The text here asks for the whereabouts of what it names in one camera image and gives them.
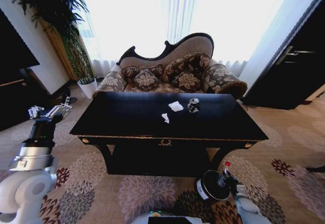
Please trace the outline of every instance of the carpet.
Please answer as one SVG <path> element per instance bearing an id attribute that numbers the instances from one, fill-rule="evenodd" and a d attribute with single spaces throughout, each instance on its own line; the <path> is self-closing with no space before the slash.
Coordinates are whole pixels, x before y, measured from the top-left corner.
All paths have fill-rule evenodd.
<path id="1" fill-rule="evenodd" d="M 69 135 L 91 102 L 76 84 L 72 96 L 78 100 L 55 131 L 57 184 L 43 199 L 44 223 L 130 223 L 153 209 L 210 223 L 241 223 L 232 198 L 205 204 L 194 192 L 194 178 L 108 175 L 100 152 Z M 290 111 L 243 107 L 270 139 L 227 155 L 230 171 L 272 223 L 325 223 L 325 174 L 305 169 L 325 165 L 325 97 Z M 0 132 L 0 169 L 16 155 L 32 124 Z M 208 149 L 209 156 L 216 151 Z M 0 180 L 5 176 L 0 171 Z"/>

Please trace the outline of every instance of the crumpled tissue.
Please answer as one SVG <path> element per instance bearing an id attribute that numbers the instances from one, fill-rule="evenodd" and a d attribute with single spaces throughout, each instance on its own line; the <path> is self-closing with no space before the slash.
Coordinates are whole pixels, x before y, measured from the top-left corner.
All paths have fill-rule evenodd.
<path id="1" fill-rule="evenodd" d="M 167 113 L 164 113 L 161 116 L 165 119 L 165 122 L 169 123 L 169 119 L 167 117 Z"/>
<path id="2" fill-rule="evenodd" d="M 178 102 L 178 101 L 175 101 L 173 103 L 170 103 L 168 105 L 173 111 L 181 111 L 183 110 L 184 108 L 182 107 L 182 105 Z"/>

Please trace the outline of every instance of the lower table shelf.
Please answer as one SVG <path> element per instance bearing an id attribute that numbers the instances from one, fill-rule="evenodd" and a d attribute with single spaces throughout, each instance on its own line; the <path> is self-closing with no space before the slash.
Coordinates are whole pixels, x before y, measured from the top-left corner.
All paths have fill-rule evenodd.
<path id="1" fill-rule="evenodd" d="M 200 177 L 210 165 L 204 147 L 117 144 L 108 165 L 108 173 Z"/>

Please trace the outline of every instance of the table surface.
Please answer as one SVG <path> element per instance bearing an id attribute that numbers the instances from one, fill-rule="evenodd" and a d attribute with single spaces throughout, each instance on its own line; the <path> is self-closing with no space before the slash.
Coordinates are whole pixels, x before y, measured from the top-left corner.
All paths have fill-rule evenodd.
<path id="1" fill-rule="evenodd" d="M 189 99 L 198 98 L 201 109 L 187 111 Z M 168 104 L 184 107 L 174 112 Z M 163 113 L 170 123 L 164 122 Z M 230 94 L 200 93 L 99 93 L 70 134 L 106 137 L 146 137 L 191 140 L 268 139 Z"/>

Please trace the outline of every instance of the soda can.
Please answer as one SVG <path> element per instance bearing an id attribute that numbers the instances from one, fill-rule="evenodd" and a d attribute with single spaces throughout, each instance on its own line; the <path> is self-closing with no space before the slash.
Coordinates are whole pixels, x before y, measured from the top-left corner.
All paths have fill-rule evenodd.
<path id="1" fill-rule="evenodd" d="M 190 113 L 197 113 L 200 110 L 200 100 L 197 98 L 192 98 L 188 101 L 187 109 Z"/>

